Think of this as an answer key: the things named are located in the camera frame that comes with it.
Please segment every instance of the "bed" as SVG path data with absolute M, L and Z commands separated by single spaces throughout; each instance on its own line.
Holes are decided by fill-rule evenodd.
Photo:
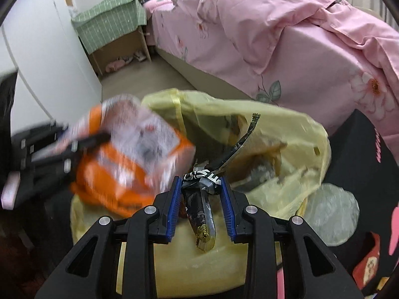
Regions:
M 373 5 L 383 6 L 383 2 Z M 285 27 L 267 69 L 257 73 L 222 26 L 206 21 L 199 24 L 171 0 L 151 0 L 144 7 L 149 19 L 147 43 L 156 46 L 159 55 L 196 89 L 214 97 L 255 99 L 307 113 L 329 134 L 360 108 L 369 113 L 369 119 L 399 159 L 399 126 L 393 125 L 399 111 L 384 71 L 334 33 L 308 21 Z M 393 19 L 385 6 L 380 8 L 381 14 L 364 6 L 359 8 L 387 22 Z M 394 21 L 391 26 L 397 27 Z M 357 102 L 362 81 L 371 83 L 373 79 L 387 91 L 378 109 L 375 104 Z

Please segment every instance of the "pink blanket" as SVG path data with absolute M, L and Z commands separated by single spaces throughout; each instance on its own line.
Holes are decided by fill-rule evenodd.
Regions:
M 203 24 L 206 27 L 212 23 L 221 26 L 246 64 L 263 78 L 273 72 L 272 60 L 276 53 L 279 53 L 278 44 L 284 28 L 303 24 L 304 21 L 309 26 L 316 25 L 334 33 L 345 45 L 360 50 L 362 55 L 357 57 L 358 66 L 349 67 L 344 71 L 342 64 L 337 67 L 336 87 L 331 91 L 334 98 L 331 98 L 331 94 L 327 92 L 332 87 L 326 86 L 324 82 L 331 80 L 331 77 L 325 77 L 323 80 L 327 64 L 323 62 L 322 55 L 319 55 L 318 70 L 310 75 L 307 71 L 311 66 L 306 57 L 298 55 L 298 48 L 294 42 L 291 48 L 297 54 L 296 66 L 290 62 L 284 64 L 285 89 L 281 91 L 280 83 L 273 83 L 269 93 L 265 93 L 266 102 L 274 100 L 274 92 L 279 97 L 284 93 L 289 94 L 290 84 L 291 91 L 298 91 L 299 82 L 293 77 L 307 77 L 308 81 L 304 82 L 306 89 L 301 95 L 296 94 L 297 99 L 293 102 L 299 103 L 300 109 L 290 102 L 279 102 L 280 106 L 306 112 L 327 129 L 331 127 L 332 122 L 336 122 L 337 116 L 359 108 L 376 125 L 399 160 L 399 33 L 389 25 L 350 6 L 345 0 L 172 1 L 179 10 L 199 25 Z M 290 49 L 290 46 L 285 46 L 285 54 L 289 54 L 287 48 Z M 356 60 L 356 53 L 353 53 L 353 57 Z M 334 63 L 329 63 L 328 66 L 334 67 Z M 318 107 L 314 107 L 315 97 L 318 98 Z M 337 104 L 342 105 L 340 109 L 337 109 Z M 320 113 L 324 116 L 321 120 L 318 119 Z

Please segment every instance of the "pink bedsheet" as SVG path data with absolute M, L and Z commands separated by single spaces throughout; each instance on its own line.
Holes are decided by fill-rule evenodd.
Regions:
M 329 134 L 358 108 L 399 160 L 399 34 L 387 24 L 345 0 L 173 2 L 152 11 L 159 48 Z

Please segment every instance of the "pink comforter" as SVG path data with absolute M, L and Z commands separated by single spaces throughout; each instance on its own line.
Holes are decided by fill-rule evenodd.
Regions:
M 341 91 L 352 91 L 349 98 L 353 105 L 345 102 L 345 106 L 359 108 L 368 115 L 399 160 L 399 33 L 389 25 L 352 7 L 345 0 L 172 1 L 198 24 L 204 24 L 205 27 L 206 23 L 220 25 L 242 59 L 259 75 L 267 74 L 272 55 L 278 50 L 277 44 L 283 29 L 303 21 L 334 33 L 349 47 L 360 50 L 370 62 L 369 66 L 362 64 L 359 66 L 361 70 L 357 68 L 346 73 L 341 73 L 340 68 L 337 68 L 337 78 L 343 87 Z M 300 71 L 301 68 L 303 71 L 309 68 L 307 59 L 298 55 L 298 61 L 303 66 L 300 69 L 295 66 L 296 73 L 290 73 L 293 67 L 286 63 L 288 77 L 304 76 Z M 306 85 L 311 84 L 315 90 L 328 89 L 320 80 L 323 66 L 319 68 L 320 72 L 313 75 L 314 81 Z M 326 118 L 321 122 L 325 126 L 330 118 L 334 122 L 336 113 L 328 109 L 336 108 L 339 101 L 328 97 L 328 93 L 321 93 L 324 99 L 318 100 L 318 104 L 324 107 L 317 110 L 311 106 L 314 100 L 307 98 L 307 95 L 314 93 L 303 91 L 300 96 L 302 111 L 310 116 L 314 116 L 315 111 L 323 111 Z M 343 94 L 342 99 L 347 100 L 348 95 Z

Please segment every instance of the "white wardrobe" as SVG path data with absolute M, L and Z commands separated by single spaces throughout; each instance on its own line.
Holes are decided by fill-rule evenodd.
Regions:
M 101 84 L 65 0 L 17 0 L 0 31 L 0 78 L 18 79 L 11 132 L 55 119 L 73 124 L 101 102 Z

